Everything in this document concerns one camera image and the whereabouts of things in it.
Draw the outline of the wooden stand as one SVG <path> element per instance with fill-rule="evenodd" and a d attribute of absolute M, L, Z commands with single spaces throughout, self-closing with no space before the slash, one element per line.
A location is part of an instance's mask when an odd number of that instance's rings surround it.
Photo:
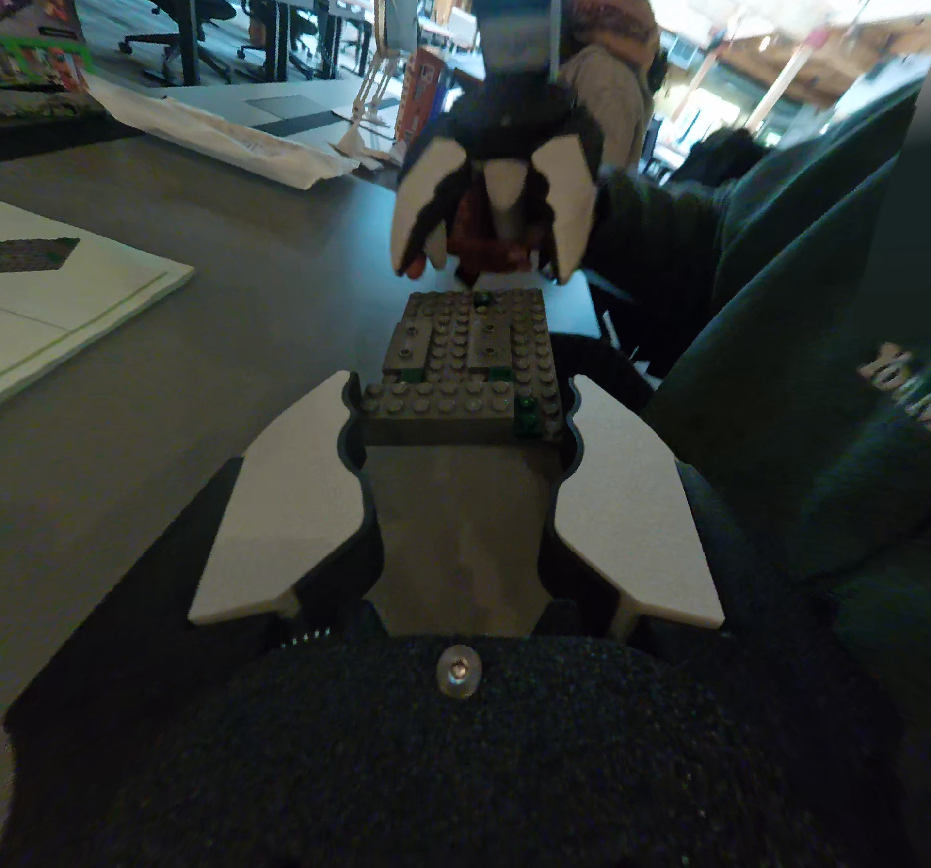
<path fill-rule="evenodd" d="M 378 117 L 389 80 L 403 56 L 417 47 L 418 0 L 371 0 L 371 35 L 375 48 L 363 82 L 355 96 L 351 122 L 384 123 Z"/>

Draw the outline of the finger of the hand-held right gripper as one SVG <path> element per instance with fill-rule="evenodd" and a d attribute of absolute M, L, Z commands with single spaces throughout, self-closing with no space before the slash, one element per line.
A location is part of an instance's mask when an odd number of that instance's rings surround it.
<path fill-rule="evenodd" d="M 534 153 L 534 169 L 546 182 L 553 214 L 549 266 L 557 283 L 567 283 L 588 249 L 598 187 L 577 135 L 561 135 Z"/>
<path fill-rule="evenodd" d="M 436 269 L 445 268 L 449 230 L 468 185 L 465 148 L 449 138 L 430 141 L 397 188 L 390 228 L 396 275 L 406 275 L 419 257 Z"/>

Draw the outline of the colourful toy set box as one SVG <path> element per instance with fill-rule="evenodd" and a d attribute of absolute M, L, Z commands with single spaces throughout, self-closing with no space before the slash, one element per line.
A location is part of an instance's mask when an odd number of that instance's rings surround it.
<path fill-rule="evenodd" d="M 74 0 L 1 0 L 2 127 L 105 114 Z"/>

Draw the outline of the grey toy brick plate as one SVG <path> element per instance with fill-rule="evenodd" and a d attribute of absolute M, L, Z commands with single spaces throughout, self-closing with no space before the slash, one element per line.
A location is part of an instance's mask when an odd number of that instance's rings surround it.
<path fill-rule="evenodd" d="M 415 292 L 359 404 L 367 444 L 557 444 L 564 415 L 542 292 Z"/>

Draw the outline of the person's right hand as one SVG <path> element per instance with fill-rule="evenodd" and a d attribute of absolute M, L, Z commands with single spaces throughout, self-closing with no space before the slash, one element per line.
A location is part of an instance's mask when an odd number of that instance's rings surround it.
<path fill-rule="evenodd" d="M 541 191 L 530 189 L 521 195 L 518 216 L 522 222 L 521 234 L 500 237 L 485 179 L 469 173 L 469 185 L 459 202 L 448 238 L 448 255 L 457 259 L 456 274 L 463 283 L 474 284 L 485 273 L 529 271 L 531 253 L 549 250 L 553 214 Z M 428 263 L 419 257 L 407 274 L 400 277 L 417 280 Z"/>

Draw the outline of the white instruction booklet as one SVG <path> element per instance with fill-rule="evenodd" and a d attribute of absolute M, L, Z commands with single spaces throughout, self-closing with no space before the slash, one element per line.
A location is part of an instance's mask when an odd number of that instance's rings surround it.
<path fill-rule="evenodd" d="M 1 204 L 2 246 L 39 242 L 56 266 L 1 276 L 1 400 L 186 284 L 194 269 L 100 234 Z"/>

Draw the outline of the crumpled white paper bag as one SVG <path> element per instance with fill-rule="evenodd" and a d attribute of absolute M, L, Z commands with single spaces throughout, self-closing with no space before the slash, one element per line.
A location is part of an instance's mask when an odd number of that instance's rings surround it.
<path fill-rule="evenodd" d="M 287 187 L 308 190 L 359 166 L 333 149 L 281 139 L 173 98 L 143 95 L 95 74 L 87 77 L 87 87 L 123 125 Z"/>

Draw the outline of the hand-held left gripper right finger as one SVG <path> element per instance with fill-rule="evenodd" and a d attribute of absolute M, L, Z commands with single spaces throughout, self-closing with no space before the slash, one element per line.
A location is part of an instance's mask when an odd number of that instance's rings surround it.
<path fill-rule="evenodd" d="M 568 390 L 567 447 L 538 557 L 543 587 L 573 602 L 594 636 L 627 639 L 642 618 L 720 629 L 681 463 L 592 379 L 571 378 Z"/>

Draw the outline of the white paper sheet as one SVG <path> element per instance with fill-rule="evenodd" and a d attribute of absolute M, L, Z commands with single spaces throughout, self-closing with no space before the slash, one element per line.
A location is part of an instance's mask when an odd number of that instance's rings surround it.
<path fill-rule="evenodd" d="M 589 339 L 601 338 L 600 320 L 591 297 L 585 274 L 577 270 L 570 280 L 560 285 L 541 276 L 536 285 L 544 300 L 547 325 L 551 334 L 563 334 Z"/>

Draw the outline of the person's dark green sweatshirt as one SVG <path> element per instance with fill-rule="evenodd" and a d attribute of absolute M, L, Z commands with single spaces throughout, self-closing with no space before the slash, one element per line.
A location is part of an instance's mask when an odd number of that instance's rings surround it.
<path fill-rule="evenodd" d="M 849 322 L 923 84 L 736 182 L 712 318 L 646 417 L 896 705 L 904 822 L 929 866 L 929 248 Z"/>

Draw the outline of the orange carton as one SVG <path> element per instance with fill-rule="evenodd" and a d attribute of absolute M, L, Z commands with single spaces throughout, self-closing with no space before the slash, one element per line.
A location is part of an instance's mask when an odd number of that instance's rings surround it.
<path fill-rule="evenodd" d="M 395 143 L 402 152 L 409 151 L 428 121 L 441 113 L 448 80 L 446 52 L 439 47 L 418 47 L 409 58 L 395 126 Z"/>

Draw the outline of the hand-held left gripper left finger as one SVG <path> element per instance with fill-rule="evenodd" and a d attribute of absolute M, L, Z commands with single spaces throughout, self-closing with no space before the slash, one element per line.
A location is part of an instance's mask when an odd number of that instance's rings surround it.
<path fill-rule="evenodd" d="M 366 478 L 358 375 L 334 373 L 241 457 L 188 620 L 273 613 L 328 624 L 384 570 Z"/>

